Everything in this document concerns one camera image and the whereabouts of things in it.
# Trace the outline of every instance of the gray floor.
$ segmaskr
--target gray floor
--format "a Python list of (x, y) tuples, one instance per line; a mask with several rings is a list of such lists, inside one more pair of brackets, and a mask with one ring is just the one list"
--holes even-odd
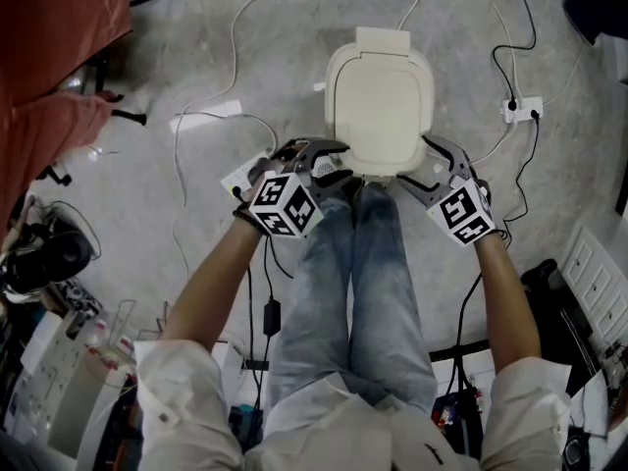
[[(229, 82), (229, 26), (245, 1), (161, 0), (133, 9), (134, 32), (117, 47), (124, 60), (112, 69), (108, 87), (128, 95), (124, 108), (147, 110), (148, 126), (112, 120), (97, 145), (120, 154), (93, 162), (87, 149), (75, 151), (66, 159), (75, 179), (69, 188), (48, 182), (36, 186), (45, 200), (69, 200), (92, 222), (103, 256), (80, 278), (107, 307), (115, 309), (122, 298), (137, 299), (131, 317), (135, 327), (155, 328), (163, 301), (173, 302), (183, 287), (183, 261), (171, 236), (174, 216), (179, 214), (177, 232), (194, 268), (227, 228), (235, 207), (219, 179), (268, 145), (268, 134), (243, 120), (183, 132), (180, 159), (188, 203), (182, 211), (168, 122), (187, 102)], [(356, 26), (395, 27), (412, 1), (258, 0), (237, 25), (239, 70), (225, 100), (238, 99), (245, 112), (272, 125), (281, 141), (321, 135), (323, 93), (312, 86), (324, 80), (331, 54), (352, 40)], [(562, 89), (580, 39), (565, 19), (563, 0), (529, 1), (539, 43), (532, 52), (517, 53), (520, 86), (524, 95), (549, 99)], [(528, 42), (531, 31), (522, 0), (496, 2), (513, 41)], [(499, 115), (505, 85), (490, 58), (505, 37), (489, 1), (422, 0), (406, 29), (434, 70), (432, 133), (459, 143), (472, 158), (483, 156), (505, 131)], [(510, 249), (521, 271), (559, 257), (581, 210), (607, 207), (616, 198), (625, 163), (625, 93), (604, 75), (602, 50), (587, 48), (583, 54), (570, 87), (541, 120), (537, 156), (522, 180), (530, 214), (513, 227)], [(502, 57), (509, 69), (507, 55)], [(530, 152), (532, 130), (531, 124), (520, 125), (516, 136), (477, 169), (491, 184), (498, 218), (520, 204), (514, 178)], [(430, 169), (431, 163), (425, 166)], [(391, 193), (403, 223), (425, 339), (431, 349), (450, 345), (460, 303), (478, 273), (473, 249), (449, 241), (397, 185)], [(292, 271), (298, 245), (277, 245)], [(255, 348), (261, 354), (262, 309), (268, 298), (261, 249), (252, 270)], [(272, 264), (270, 272), (287, 312), (288, 280)], [(481, 290), (469, 302), (465, 319), (465, 340), (486, 335)], [(244, 286), (225, 337), (248, 344)]]

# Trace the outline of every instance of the electrical outlet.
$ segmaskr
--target electrical outlet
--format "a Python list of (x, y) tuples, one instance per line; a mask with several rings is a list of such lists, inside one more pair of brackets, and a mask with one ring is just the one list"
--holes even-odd
[(518, 106), (514, 111), (508, 108), (509, 102), (509, 99), (501, 101), (501, 115), (507, 124), (531, 121), (531, 113), (533, 110), (537, 111), (539, 118), (543, 117), (543, 98), (541, 96), (527, 96), (521, 98), (521, 106)]
[(240, 193), (246, 192), (251, 189), (251, 184), (248, 182), (248, 172), (255, 166), (255, 163), (261, 159), (262, 157), (267, 157), (268, 154), (266, 152), (260, 152), (255, 157), (246, 161), (246, 163), (242, 164), (235, 171), (231, 172), (229, 175), (225, 176), (220, 180), (220, 184), (225, 188), (225, 190), (233, 196), (234, 193), (232, 190), (235, 186), (239, 186)]

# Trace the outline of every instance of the white toilet seat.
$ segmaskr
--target white toilet seat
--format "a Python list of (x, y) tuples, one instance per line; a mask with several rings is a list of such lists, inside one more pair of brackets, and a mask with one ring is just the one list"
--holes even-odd
[(434, 76), (410, 33), (359, 27), (327, 69), (328, 136), (350, 146), (340, 155), (356, 175), (390, 177), (415, 170), (432, 126)]

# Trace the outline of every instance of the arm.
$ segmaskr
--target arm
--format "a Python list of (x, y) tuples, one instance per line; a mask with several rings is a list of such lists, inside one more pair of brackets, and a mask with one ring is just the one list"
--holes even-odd
[(185, 285), (161, 340), (193, 340), (211, 352), (261, 235), (236, 218)]
[(541, 342), (519, 277), (499, 235), (475, 243), (487, 302), (489, 343), (496, 372), (525, 357), (541, 357)]

